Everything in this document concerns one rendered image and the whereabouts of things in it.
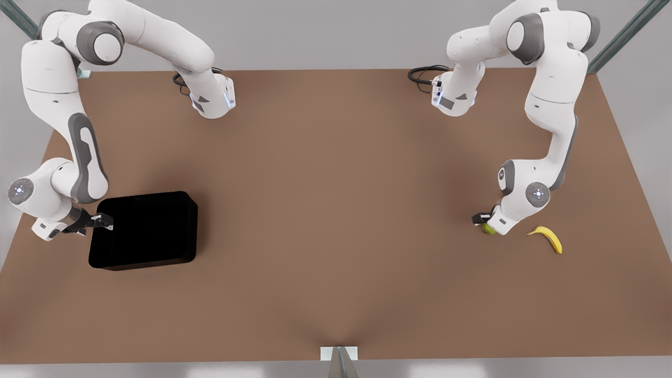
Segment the yellow banana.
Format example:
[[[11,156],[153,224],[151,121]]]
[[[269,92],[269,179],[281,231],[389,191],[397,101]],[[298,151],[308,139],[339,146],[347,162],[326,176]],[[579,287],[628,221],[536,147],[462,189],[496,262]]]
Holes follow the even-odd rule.
[[[533,234],[543,235],[545,237],[545,239],[547,239],[547,241],[551,244],[554,251],[557,254],[562,254],[562,251],[563,251],[562,244],[561,244],[559,238],[557,237],[557,235],[551,229],[548,229],[545,226],[537,226],[535,228],[535,230],[532,230],[531,232],[528,232],[528,234],[526,234],[526,235],[530,236],[530,235],[533,235]]]

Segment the silver frame post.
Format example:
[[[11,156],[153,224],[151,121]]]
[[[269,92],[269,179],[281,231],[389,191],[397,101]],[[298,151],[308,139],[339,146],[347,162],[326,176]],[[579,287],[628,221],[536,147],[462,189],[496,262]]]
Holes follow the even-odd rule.
[[[612,58],[619,53],[629,41],[643,29],[670,0],[647,0],[645,5],[634,14],[631,19],[620,29],[612,40],[591,60],[588,65],[589,75],[597,74]]]
[[[321,347],[321,361],[329,361],[328,378],[360,378],[353,361],[359,359],[357,346]]]
[[[24,10],[14,2],[14,0],[0,0],[0,11],[12,21],[17,28],[21,29],[31,40],[40,38],[41,27],[46,17],[55,12],[62,12],[63,9],[55,9],[43,14],[39,23],[36,23]]]

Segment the black storage box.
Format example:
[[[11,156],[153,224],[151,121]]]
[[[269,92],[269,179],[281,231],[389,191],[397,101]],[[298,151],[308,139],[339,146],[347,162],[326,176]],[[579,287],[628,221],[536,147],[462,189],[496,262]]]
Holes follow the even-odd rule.
[[[88,263],[112,271],[185,264],[197,250],[198,205],[187,192],[107,198],[98,212],[113,229],[93,230]]]

